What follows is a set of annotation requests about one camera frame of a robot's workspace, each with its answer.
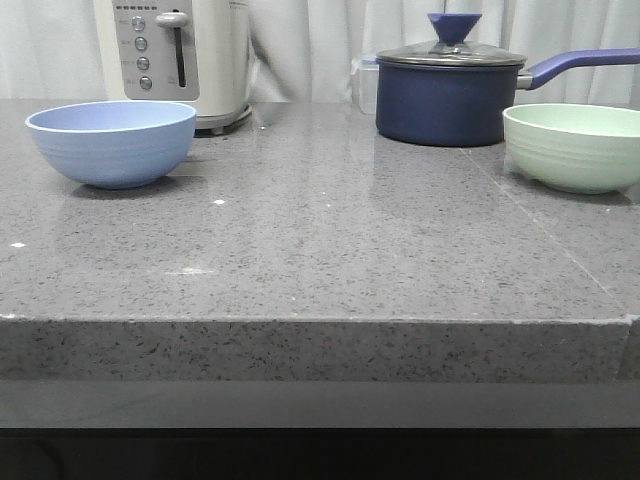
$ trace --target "plastic container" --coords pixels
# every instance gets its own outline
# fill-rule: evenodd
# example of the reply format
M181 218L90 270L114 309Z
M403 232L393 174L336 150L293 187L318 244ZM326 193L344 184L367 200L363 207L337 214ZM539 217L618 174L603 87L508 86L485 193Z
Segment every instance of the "plastic container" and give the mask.
M362 55L354 59L351 74L357 75L356 97L362 113L375 115L378 98L378 63L376 56Z

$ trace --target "toaster control panel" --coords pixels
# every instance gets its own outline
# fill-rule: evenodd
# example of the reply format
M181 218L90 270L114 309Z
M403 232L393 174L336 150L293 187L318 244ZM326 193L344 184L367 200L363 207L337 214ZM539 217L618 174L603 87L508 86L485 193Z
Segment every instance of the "toaster control panel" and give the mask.
M124 91L132 100L200 95L191 0L113 0Z

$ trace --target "blue bowl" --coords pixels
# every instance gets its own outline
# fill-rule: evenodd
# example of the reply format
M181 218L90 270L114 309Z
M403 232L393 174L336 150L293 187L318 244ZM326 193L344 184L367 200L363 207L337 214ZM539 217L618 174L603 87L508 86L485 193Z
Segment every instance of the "blue bowl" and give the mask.
M173 102L93 102L38 112L25 123L58 172L121 189L151 183L186 158L196 110Z

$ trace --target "lid knob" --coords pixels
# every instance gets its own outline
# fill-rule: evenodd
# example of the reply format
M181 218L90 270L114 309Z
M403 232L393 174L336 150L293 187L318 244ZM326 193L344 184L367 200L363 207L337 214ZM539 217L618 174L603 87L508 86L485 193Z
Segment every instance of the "lid knob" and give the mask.
M455 45L464 42L471 29L478 23L481 13L430 13L429 20L440 42Z

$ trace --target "mint green bowl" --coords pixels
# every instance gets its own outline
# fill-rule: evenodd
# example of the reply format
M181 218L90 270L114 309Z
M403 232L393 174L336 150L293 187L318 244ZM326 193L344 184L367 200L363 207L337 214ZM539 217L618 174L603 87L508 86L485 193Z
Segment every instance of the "mint green bowl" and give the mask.
M572 193L640 181L640 111L543 103L503 112L507 153L525 175Z

